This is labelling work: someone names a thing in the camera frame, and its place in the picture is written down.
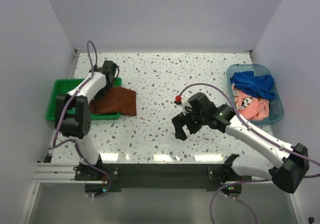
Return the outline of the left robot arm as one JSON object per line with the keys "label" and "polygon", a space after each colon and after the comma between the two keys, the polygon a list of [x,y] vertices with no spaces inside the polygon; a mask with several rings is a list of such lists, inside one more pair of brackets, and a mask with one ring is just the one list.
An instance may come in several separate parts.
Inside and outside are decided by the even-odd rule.
{"label": "left robot arm", "polygon": [[66,94],[55,99],[55,135],[52,146],[57,148],[71,142],[79,156],[74,168],[75,180],[109,180],[103,168],[100,154],[90,137],[91,100],[102,97],[113,86],[119,75],[119,67],[113,61],[104,61],[101,67],[91,67],[88,76]]}

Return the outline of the brown towel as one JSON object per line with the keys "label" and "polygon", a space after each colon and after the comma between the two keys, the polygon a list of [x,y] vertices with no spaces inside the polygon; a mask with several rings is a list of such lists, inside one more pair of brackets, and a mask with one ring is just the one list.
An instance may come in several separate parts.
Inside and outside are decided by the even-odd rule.
{"label": "brown towel", "polygon": [[136,96],[134,90],[112,87],[102,97],[91,100],[89,110],[93,114],[119,113],[124,116],[136,116]]}

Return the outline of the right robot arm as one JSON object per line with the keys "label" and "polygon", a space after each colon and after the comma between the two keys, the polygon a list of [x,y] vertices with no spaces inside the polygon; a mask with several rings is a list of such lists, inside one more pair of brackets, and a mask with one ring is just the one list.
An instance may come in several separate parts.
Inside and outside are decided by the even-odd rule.
{"label": "right robot arm", "polygon": [[207,126],[242,141],[269,161],[269,164],[249,163],[240,160],[239,154],[231,154],[216,171],[222,182],[238,176],[258,177],[272,181],[282,191],[294,193],[308,172],[309,154],[304,145],[291,145],[274,138],[237,115],[231,106],[217,107],[201,92],[188,99],[177,95],[174,102],[182,107],[182,112],[172,118],[177,139],[187,139],[184,126],[190,134]]}

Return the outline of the blue towel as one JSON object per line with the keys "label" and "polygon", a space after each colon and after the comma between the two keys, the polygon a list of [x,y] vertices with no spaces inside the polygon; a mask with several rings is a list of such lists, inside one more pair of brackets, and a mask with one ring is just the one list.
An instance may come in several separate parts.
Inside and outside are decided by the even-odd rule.
{"label": "blue towel", "polygon": [[272,92],[275,82],[271,75],[255,76],[253,71],[236,72],[230,81],[237,89],[250,96],[266,100],[276,98],[276,94]]}

